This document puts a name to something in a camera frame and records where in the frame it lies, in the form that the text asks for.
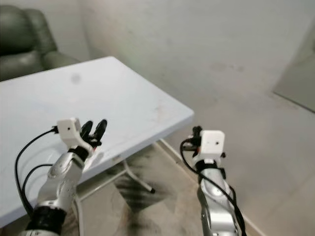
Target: black wire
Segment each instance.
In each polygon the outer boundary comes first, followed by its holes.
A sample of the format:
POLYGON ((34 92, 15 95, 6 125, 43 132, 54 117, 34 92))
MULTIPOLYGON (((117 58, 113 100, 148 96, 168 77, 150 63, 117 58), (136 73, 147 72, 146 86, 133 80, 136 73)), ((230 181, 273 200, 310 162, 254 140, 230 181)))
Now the black wire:
POLYGON ((193 167, 191 167, 188 162, 185 159, 184 156, 184 144, 185 143, 190 143, 190 139, 186 139, 184 141, 182 141, 181 145, 180 145, 180 153, 183 159, 183 162, 185 164, 185 166, 191 170, 192 172, 194 172, 195 174, 199 175, 201 178, 204 178, 205 180, 207 180, 208 182, 210 182, 212 185, 214 185, 216 188, 218 188, 225 196, 226 198, 229 200, 229 202, 234 206, 234 211, 235 211, 235 216, 237 219, 237 222, 241 228, 242 231, 242 236, 247 236, 246 235, 246 229, 245 229, 245 222, 242 216, 242 213, 240 211, 240 209, 238 208, 238 206, 236 205, 236 201, 234 201, 230 195, 227 194, 227 192, 225 192, 219 185, 217 185, 217 183, 215 183, 213 180, 209 179, 208 177, 206 177, 204 174, 202 174, 201 172, 195 170, 193 167))
POLYGON ((32 139, 28 144, 26 144, 24 146, 24 148, 22 148, 22 150, 19 152, 19 154, 17 155, 16 159, 15 159, 15 165, 14 165, 14 175, 15 175, 15 182, 16 182, 16 186, 17 186, 17 189, 18 189, 18 192, 19 192, 19 195, 20 195, 20 198, 21 198, 21 201, 22 201, 22 204, 26 210, 26 212, 28 213, 29 216, 32 215, 32 210, 33 210, 33 207, 31 206, 31 204, 28 202, 28 200, 26 199, 26 197, 23 196, 22 194, 22 189, 21 189, 21 185, 20 185, 20 181, 19 181, 19 174, 18 174, 18 162, 19 162, 19 159, 21 157, 21 155, 23 154, 23 152, 32 144, 34 143, 37 139, 41 138, 42 136, 50 133, 50 132, 55 132, 56 129, 55 128, 52 128, 51 130, 49 131, 46 131, 45 133, 42 133, 41 135, 38 135, 36 138, 32 139))
POLYGON ((26 202, 28 205, 31 206, 30 202, 28 201, 27 199, 27 196, 26 196, 26 193, 25 193, 25 188, 26 188, 26 184, 30 178, 30 176, 32 175, 32 173, 37 170, 39 167, 43 167, 43 166, 53 166, 53 164, 42 164, 42 165, 38 165, 38 166, 35 166, 29 173, 28 175, 26 176, 25 180, 24 180, 24 183, 23 183, 23 186, 22 186, 22 194, 23 194, 23 197, 25 198, 26 202))

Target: baseboard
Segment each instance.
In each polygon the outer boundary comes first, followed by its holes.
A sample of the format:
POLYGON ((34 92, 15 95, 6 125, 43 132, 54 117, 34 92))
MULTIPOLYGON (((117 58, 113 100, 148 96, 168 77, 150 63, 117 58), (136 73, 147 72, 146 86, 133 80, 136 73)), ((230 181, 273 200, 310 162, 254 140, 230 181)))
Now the baseboard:
MULTIPOLYGON (((156 144, 162 150, 164 150, 168 156, 170 156, 179 166, 181 166, 192 179, 194 179, 196 182, 198 181, 196 175, 187 169, 187 167, 182 162, 182 158, 179 153, 170 144, 168 144, 164 139, 157 141, 156 144)), ((243 215, 243 218, 246 224, 246 231, 250 236, 267 236, 258 227, 256 227, 254 223, 248 219, 248 217, 243 215)))

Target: table top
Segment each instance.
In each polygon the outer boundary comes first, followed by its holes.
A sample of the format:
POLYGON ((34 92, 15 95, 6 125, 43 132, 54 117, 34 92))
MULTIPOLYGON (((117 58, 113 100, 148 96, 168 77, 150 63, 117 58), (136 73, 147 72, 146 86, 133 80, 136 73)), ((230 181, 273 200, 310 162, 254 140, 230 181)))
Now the table top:
MULTIPOLYGON (((0 228, 26 214, 14 179, 22 147, 60 119, 81 125, 103 118, 108 126, 80 182, 191 122, 193 111, 114 57, 106 57, 0 83, 0 228)), ((58 135, 32 144, 19 162, 20 180, 32 167, 54 163, 66 152, 58 135)), ((34 204, 47 167, 30 177, 27 196, 34 204)))

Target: white wall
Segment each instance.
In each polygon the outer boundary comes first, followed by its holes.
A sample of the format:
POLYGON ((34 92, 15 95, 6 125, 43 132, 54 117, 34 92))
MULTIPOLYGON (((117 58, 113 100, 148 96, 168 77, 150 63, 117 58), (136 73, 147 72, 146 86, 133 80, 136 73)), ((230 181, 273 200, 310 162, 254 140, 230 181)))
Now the white wall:
MULTIPOLYGON (((315 115, 272 94, 314 0, 80 0, 94 57, 113 55, 226 133, 227 176, 271 236, 315 232, 315 115)), ((178 148, 187 127, 167 140, 178 148)))
POLYGON ((41 10, 58 50, 79 61, 90 59, 77 0, 0 0, 0 4, 41 10))

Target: armchair armrest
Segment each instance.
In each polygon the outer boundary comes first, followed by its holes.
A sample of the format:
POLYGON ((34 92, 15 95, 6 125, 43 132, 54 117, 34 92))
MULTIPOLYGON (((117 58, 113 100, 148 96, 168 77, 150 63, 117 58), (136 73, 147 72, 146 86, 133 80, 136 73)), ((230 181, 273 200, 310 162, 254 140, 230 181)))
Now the armchair armrest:
POLYGON ((76 63, 79 63, 79 61, 57 51, 49 52, 43 57, 43 65, 45 70, 76 63))

